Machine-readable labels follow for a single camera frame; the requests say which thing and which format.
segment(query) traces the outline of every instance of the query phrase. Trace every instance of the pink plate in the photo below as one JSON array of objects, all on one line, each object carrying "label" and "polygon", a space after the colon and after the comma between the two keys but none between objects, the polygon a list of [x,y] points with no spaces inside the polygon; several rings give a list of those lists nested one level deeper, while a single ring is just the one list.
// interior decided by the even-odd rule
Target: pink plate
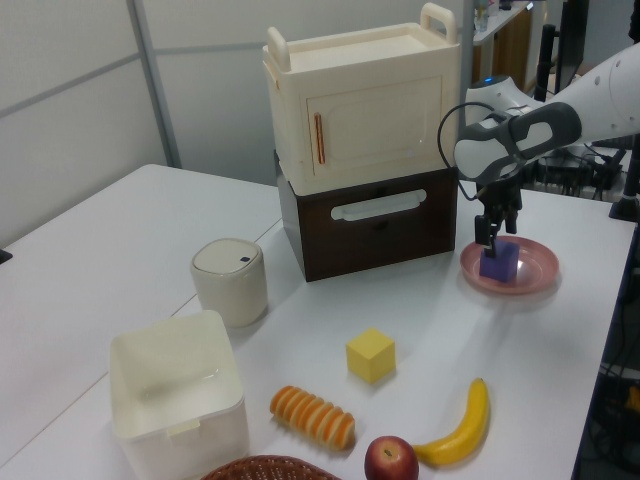
[{"label": "pink plate", "polygon": [[493,292],[521,295],[544,290],[555,281],[560,264],[558,257],[551,250],[522,237],[498,238],[520,245],[518,273],[507,283],[480,276],[480,253],[483,247],[477,243],[470,243],[460,255],[462,273],[469,283]]}]

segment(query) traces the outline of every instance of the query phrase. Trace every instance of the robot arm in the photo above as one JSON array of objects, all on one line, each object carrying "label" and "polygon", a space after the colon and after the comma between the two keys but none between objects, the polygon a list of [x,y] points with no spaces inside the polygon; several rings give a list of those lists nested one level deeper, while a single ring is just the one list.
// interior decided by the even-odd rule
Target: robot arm
[{"label": "robot arm", "polygon": [[482,107],[467,110],[473,123],[463,128],[454,148],[458,169],[476,182],[484,215],[476,218],[476,243],[494,253],[502,222],[516,233],[521,209],[517,174],[524,165],[550,150],[606,138],[640,133],[640,45],[623,50],[547,103],[520,92],[506,77],[489,79],[467,92],[468,101],[494,108],[486,118]]}]

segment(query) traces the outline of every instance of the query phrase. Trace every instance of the brown drawer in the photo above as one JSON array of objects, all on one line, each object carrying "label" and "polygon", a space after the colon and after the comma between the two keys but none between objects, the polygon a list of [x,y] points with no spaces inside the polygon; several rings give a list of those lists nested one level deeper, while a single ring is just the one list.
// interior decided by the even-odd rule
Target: brown drawer
[{"label": "brown drawer", "polygon": [[[308,282],[447,252],[455,246],[455,168],[297,196],[277,155],[276,165],[285,231]],[[336,207],[375,204],[375,199],[416,191],[426,193],[426,198],[414,208],[336,219]]]}]

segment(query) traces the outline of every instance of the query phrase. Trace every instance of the banana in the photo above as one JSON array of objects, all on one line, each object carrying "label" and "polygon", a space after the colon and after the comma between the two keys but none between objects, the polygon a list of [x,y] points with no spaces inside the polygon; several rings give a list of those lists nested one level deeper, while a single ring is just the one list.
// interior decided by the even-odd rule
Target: banana
[{"label": "banana", "polygon": [[450,435],[424,445],[413,445],[418,460],[432,467],[450,465],[480,445],[489,426],[489,391],[481,378],[469,387],[467,410],[460,425]]}]

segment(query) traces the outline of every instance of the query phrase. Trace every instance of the white plastic bin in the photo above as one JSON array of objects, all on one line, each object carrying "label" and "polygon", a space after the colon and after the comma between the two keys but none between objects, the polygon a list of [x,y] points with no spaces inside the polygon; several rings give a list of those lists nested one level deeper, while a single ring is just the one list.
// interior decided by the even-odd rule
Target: white plastic bin
[{"label": "white plastic bin", "polygon": [[249,451],[244,391],[217,312],[111,343],[113,430],[141,480],[197,478]]},{"label": "white plastic bin", "polygon": [[[420,25],[294,42],[272,27],[263,65],[276,152],[296,195],[445,168],[437,130],[460,94],[451,11],[427,3]],[[450,159],[456,118],[442,133]]]}]

